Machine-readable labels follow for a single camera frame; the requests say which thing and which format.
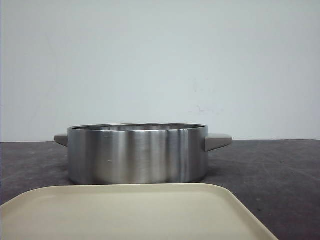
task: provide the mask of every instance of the pot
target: pot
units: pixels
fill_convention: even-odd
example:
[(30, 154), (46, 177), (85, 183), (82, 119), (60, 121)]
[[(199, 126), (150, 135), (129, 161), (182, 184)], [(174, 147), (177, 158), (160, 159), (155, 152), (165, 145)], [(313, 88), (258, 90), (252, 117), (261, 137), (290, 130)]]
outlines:
[(231, 144), (198, 124), (73, 126), (56, 143), (68, 147), (69, 178), (80, 185), (189, 183), (208, 170), (208, 151)]

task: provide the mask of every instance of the metal handle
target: metal handle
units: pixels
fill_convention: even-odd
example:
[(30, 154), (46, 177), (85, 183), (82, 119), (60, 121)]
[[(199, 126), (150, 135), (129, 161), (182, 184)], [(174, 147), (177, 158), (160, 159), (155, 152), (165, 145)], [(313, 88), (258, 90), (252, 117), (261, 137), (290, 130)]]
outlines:
[(61, 144), (62, 146), (68, 147), (68, 135), (67, 134), (55, 135), (54, 141), (57, 144)]
[(222, 148), (232, 143), (232, 136), (227, 134), (208, 134), (204, 142), (204, 150), (209, 152), (213, 149)]

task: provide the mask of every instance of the dark gray table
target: dark gray table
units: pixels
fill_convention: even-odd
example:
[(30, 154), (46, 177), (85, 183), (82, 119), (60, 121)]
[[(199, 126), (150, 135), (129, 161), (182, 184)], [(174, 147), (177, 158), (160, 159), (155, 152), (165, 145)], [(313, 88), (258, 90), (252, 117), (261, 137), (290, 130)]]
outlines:
[[(67, 148), (1, 143), (1, 203), (26, 191), (72, 185)], [(280, 240), (320, 239), (320, 140), (236, 140), (210, 152), (202, 181), (229, 189)]]

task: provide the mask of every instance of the white wall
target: white wall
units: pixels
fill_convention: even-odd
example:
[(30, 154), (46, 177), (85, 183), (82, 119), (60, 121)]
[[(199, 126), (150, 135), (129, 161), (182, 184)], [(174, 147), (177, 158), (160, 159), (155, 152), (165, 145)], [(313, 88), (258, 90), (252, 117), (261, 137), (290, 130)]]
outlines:
[(1, 141), (186, 122), (320, 139), (319, 0), (2, 0)]

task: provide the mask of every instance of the cream plastic tray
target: cream plastic tray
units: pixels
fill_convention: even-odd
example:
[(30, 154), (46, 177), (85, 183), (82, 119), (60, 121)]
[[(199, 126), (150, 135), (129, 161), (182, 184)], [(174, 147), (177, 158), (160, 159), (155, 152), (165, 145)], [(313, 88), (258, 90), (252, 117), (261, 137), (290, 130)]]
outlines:
[(227, 189), (201, 183), (53, 186), (1, 206), (2, 240), (275, 240)]

